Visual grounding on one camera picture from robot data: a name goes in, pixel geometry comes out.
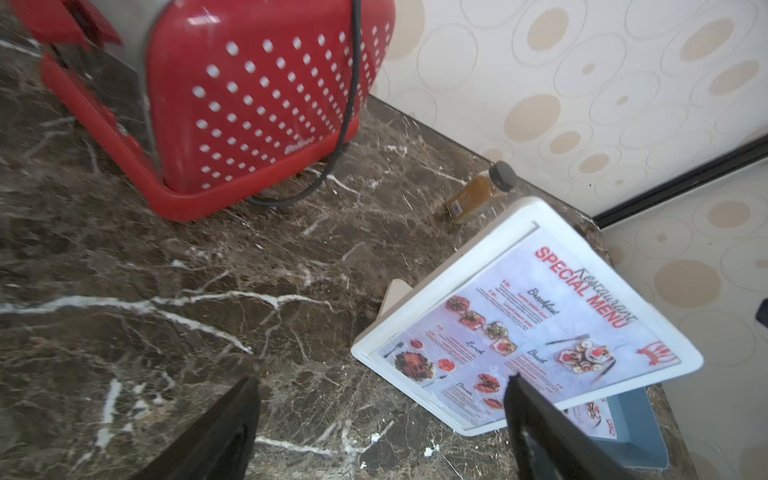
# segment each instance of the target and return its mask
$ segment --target wall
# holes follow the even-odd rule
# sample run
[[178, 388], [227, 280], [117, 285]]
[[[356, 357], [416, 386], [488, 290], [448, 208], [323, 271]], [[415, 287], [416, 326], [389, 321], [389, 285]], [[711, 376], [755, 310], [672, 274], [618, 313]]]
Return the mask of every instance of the wall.
[[616, 270], [704, 355], [664, 383], [701, 478], [768, 476], [768, 161], [604, 231]]
[[375, 95], [588, 214], [768, 132], [747, 0], [396, 0]]

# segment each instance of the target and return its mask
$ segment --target dark brown marble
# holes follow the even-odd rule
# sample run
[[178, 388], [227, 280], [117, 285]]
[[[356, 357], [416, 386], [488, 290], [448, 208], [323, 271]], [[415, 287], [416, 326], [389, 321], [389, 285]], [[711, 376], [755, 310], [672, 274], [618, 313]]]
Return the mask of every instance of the dark brown marble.
[[[488, 222], [443, 207], [486, 160], [371, 100], [305, 201], [171, 223], [41, 85], [4, 6], [0, 26], [0, 478], [128, 478], [243, 376], [263, 396], [248, 478], [514, 478], [506, 431], [462, 438], [349, 354], [391, 279], [416, 285]], [[523, 195], [607, 257], [584, 215]], [[695, 478], [650, 393], [671, 469], [640, 477]]]

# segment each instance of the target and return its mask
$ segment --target toaster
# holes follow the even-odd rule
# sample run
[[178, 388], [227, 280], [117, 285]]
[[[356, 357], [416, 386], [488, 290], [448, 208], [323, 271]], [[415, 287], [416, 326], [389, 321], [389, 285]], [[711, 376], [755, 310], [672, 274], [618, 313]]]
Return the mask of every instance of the toaster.
[[[358, 130], [395, 21], [394, 0], [10, 3], [49, 45], [44, 84], [152, 210], [176, 221], [251, 198], [333, 154], [319, 186]], [[100, 48], [134, 72], [148, 153], [68, 67], [62, 45]]]

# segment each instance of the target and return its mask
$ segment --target black bottle cap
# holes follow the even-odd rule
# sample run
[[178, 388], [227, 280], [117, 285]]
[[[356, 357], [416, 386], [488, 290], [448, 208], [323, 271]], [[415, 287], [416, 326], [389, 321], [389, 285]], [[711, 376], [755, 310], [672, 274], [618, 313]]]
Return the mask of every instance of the black bottle cap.
[[502, 192], [509, 192], [518, 182], [518, 175], [512, 170], [507, 162], [496, 162], [488, 169], [488, 176], [491, 182]]

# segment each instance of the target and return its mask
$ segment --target menu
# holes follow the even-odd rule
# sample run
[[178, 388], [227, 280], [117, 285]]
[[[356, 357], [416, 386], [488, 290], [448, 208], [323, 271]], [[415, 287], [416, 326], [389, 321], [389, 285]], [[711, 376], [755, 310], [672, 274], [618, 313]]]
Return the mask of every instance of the menu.
[[[680, 362], [542, 228], [375, 356], [474, 426], [505, 417], [506, 383], [518, 372], [559, 402]], [[587, 406], [573, 415], [594, 420]]]
[[598, 439], [618, 438], [614, 417], [607, 399], [599, 399], [594, 402], [577, 405], [563, 411], [574, 425], [586, 436]]

